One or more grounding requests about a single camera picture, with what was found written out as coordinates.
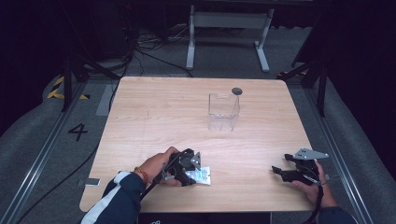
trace transparent container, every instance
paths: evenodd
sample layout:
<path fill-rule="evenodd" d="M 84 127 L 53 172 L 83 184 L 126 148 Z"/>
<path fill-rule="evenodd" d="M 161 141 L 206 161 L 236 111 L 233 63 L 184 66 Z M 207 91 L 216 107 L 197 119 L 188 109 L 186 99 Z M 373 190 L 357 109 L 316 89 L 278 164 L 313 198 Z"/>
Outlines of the transparent container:
<path fill-rule="evenodd" d="M 239 117 L 239 96 L 209 94 L 208 126 L 211 131 L 232 131 Z"/>

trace number 4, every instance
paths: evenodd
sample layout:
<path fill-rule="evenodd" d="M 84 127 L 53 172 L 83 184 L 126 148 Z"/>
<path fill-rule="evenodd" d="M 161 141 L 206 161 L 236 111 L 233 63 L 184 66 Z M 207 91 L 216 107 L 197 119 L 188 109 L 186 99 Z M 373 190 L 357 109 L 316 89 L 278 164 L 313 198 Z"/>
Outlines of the number 4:
<path fill-rule="evenodd" d="M 69 133 L 78 133 L 77 140 L 76 140 L 77 142 L 79 141 L 79 138 L 81 137 L 82 133 L 87 133 L 88 132 L 88 131 L 84 131 L 84 127 L 85 127 L 85 124 L 80 123 L 75 128 L 69 130 Z"/>

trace metal stand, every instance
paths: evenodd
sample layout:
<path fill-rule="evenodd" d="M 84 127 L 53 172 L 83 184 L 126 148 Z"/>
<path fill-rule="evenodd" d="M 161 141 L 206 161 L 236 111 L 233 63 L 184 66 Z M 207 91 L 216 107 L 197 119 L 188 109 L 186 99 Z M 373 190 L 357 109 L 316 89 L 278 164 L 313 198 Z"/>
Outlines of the metal stand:
<path fill-rule="evenodd" d="M 223 13 L 223 12 L 195 12 L 195 7 L 191 6 L 190 11 L 190 42 L 187 53 L 186 68 L 192 69 L 194 66 L 195 53 L 195 27 L 225 27 L 225 28 L 245 28 L 262 29 L 262 38 L 255 42 L 255 48 L 259 56 L 263 72 L 269 72 L 267 59 L 265 58 L 263 45 L 267 37 L 273 18 L 274 10 L 270 9 L 266 14 L 247 13 Z"/>
<path fill-rule="evenodd" d="M 305 70 L 307 70 L 306 75 L 301 81 L 301 85 L 303 88 L 312 88 L 312 86 L 319 78 L 317 107 L 320 115 L 324 117 L 324 98 L 327 81 L 327 66 L 325 62 L 305 63 L 289 71 L 285 76 L 280 77 L 279 79 L 286 81 L 289 78 L 294 77 Z"/>
<path fill-rule="evenodd" d="M 72 74 L 78 82 L 86 82 L 90 77 L 84 68 L 84 64 L 91 66 L 112 79 L 120 79 L 116 74 L 108 71 L 100 64 L 77 54 L 78 52 L 72 44 L 72 37 L 69 35 L 67 27 L 70 21 L 64 15 L 64 6 L 61 2 L 41 0 L 37 2 L 41 9 L 43 20 L 51 21 L 51 25 L 59 39 L 59 46 L 64 54 L 64 112 L 72 102 Z"/>

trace floor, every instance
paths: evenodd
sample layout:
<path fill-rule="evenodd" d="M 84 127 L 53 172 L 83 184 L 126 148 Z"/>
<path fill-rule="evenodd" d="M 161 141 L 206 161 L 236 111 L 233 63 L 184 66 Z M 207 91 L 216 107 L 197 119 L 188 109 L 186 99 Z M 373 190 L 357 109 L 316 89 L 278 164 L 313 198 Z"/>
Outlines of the floor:
<path fill-rule="evenodd" d="M 194 78 L 275 79 L 279 72 L 292 69 L 291 62 L 309 32 L 308 28 L 270 29 L 264 51 L 271 71 L 263 73 L 253 48 L 257 31 L 203 29 L 196 36 L 195 64 L 189 72 Z M 135 51 L 125 76 L 187 77 L 188 35 L 178 37 L 161 48 L 143 51 L 149 56 Z M 150 43 L 140 46 L 150 49 L 154 46 Z M 114 72 L 120 75 L 124 71 Z M 77 223 L 84 216 L 78 208 L 83 192 L 78 181 L 89 175 L 118 82 L 92 74 L 87 83 L 74 83 L 75 98 L 84 94 L 89 99 L 75 100 L 61 113 L 63 100 L 47 98 L 58 76 L 54 74 L 43 91 L 44 103 L 16 121 L 0 139 L 1 223 Z M 290 95 L 312 148 L 331 156 L 321 163 L 333 177 L 330 184 L 337 202 L 359 223 L 395 223 L 395 181 L 331 81 L 323 118 L 316 109 L 317 86 L 303 89 L 300 80 L 294 77 L 287 81 Z M 87 133 L 78 139 L 73 130 L 81 127 Z M 309 216 L 309 211 L 275 212 L 272 223 L 302 223 Z"/>

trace small white item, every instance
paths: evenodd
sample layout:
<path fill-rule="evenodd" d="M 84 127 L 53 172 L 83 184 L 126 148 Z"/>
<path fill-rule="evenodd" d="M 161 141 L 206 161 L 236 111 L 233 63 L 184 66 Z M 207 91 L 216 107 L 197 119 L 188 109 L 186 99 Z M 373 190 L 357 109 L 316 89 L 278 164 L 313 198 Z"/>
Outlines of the small white item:
<path fill-rule="evenodd" d="M 195 180 L 197 184 L 210 185 L 209 167 L 201 167 L 201 170 L 195 169 L 195 171 L 186 171 L 186 175 Z"/>

